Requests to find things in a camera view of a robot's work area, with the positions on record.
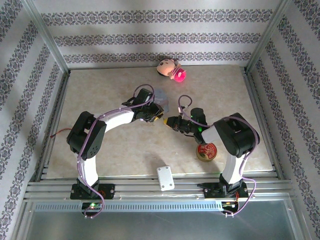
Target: doll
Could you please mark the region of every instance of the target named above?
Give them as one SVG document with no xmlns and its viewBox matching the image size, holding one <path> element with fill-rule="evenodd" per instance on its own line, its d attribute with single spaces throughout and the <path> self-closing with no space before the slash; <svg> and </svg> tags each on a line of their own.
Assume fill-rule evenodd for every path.
<svg viewBox="0 0 320 240">
<path fill-rule="evenodd" d="M 179 63 L 176 65 L 173 59 L 163 59 L 156 70 L 161 76 L 168 76 L 178 83 L 182 82 L 187 76 L 186 71 L 181 68 Z"/>
</svg>

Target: robotic arm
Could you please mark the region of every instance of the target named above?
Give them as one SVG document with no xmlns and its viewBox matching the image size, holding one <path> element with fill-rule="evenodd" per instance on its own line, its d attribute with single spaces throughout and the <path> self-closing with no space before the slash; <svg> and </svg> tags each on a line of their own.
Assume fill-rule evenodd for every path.
<svg viewBox="0 0 320 240">
<path fill-rule="evenodd" d="M 130 109 L 106 115 L 105 117 L 100 118 L 94 125 L 80 158 L 80 167 L 81 172 L 83 173 L 82 178 L 85 180 L 86 184 L 80 176 L 77 178 L 77 184 L 86 193 L 88 193 L 90 197 L 93 197 L 95 193 L 90 190 L 87 185 L 96 191 L 99 188 L 99 179 L 96 169 L 96 155 L 101 148 L 104 134 L 115 127 L 122 124 L 132 123 L 135 120 L 143 120 L 150 123 L 161 118 L 164 110 L 160 105 L 153 101 L 139 107 L 134 107 L 147 102 L 152 95 L 153 93 L 151 91 L 142 88 L 136 97 L 132 97 L 128 101 L 122 103 L 120 107 L 131 107 Z M 87 111 L 82 112 L 69 133 L 66 141 L 70 145 L 70 149 L 74 152 L 76 157 L 78 157 L 88 135 L 86 130 L 89 130 L 92 127 L 93 122 L 97 118 L 98 115 L 93 115 Z"/>
<path fill-rule="evenodd" d="M 247 121 L 239 113 L 224 117 L 213 123 L 212 126 L 207 126 L 202 108 L 193 108 L 190 114 L 193 121 L 183 119 L 183 114 L 180 114 L 165 119 L 164 123 L 177 132 L 192 133 L 198 144 L 209 144 L 218 139 L 222 140 L 228 155 L 225 168 L 219 177 L 219 184 L 214 189 L 206 188 L 205 184 L 199 187 L 206 188 L 206 193 L 209 188 L 211 195 L 216 198 L 233 196 L 239 188 L 245 188 L 242 178 L 242 170 L 246 164 L 244 158 L 255 146 L 255 134 L 257 144 L 260 143 L 258 133 L 252 131 L 246 124 Z"/>
</svg>

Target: doll head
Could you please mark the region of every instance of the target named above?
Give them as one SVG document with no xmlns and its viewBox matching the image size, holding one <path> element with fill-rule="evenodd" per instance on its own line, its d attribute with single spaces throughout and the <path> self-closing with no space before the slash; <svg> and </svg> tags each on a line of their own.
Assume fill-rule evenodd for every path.
<svg viewBox="0 0 320 240">
<path fill-rule="evenodd" d="M 168 74 L 175 69 L 175 60 L 173 59 L 163 59 L 159 65 L 156 67 L 158 73 L 162 76 L 168 76 Z"/>
</svg>

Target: patterned wall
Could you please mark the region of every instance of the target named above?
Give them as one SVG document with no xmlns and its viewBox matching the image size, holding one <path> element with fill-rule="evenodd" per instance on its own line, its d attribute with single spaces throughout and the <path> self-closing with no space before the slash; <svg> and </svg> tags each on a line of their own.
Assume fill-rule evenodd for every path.
<svg viewBox="0 0 320 240">
<path fill-rule="evenodd" d="M 294 0 L 251 73 L 285 176 L 320 239 L 320 3 Z"/>
<path fill-rule="evenodd" d="M 0 240 L 43 152 L 62 72 L 20 0 L 0 0 Z"/>
<path fill-rule="evenodd" d="M 68 66 L 245 66 L 279 0 L 35 0 Z"/>
</svg>

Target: marble surface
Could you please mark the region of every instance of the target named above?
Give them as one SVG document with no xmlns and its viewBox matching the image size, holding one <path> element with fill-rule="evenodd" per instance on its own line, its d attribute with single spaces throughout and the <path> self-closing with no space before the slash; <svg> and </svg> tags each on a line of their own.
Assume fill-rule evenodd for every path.
<svg viewBox="0 0 320 240">
<path fill-rule="evenodd" d="M 169 100 L 165 117 L 178 115 L 178 97 L 190 95 L 191 108 L 203 108 L 208 124 L 239 112 L 261 132 L 249 95 L 237 65 L 184 66 L 187 77 L 175 82 L 158 75 L 154 67 L 73 70 L 68 81 L 58 129 L 71 128 L 79 114 L 104 113 L 118 108 L 131 98 L 140 84 L 163 89 Z M 66 142 L 68 131 L 55 138 L 47 178 L 78 176 L 76 158 Z M 99 176 L 155 175 L 156 168 L 169 165 L 174 174 L 221 172 L 227 151 L 216 141 L 217 157 L 209 163 L 198 160 L 197 143 L 191 137 L 173 131 L 162 119 L 154 123 L 135 121 L 108 131 L 97 154 Z M 269 171 L 272 165 L 265 143 L 261 143 L 248 160 L 245 171 Z"/>
</svg>

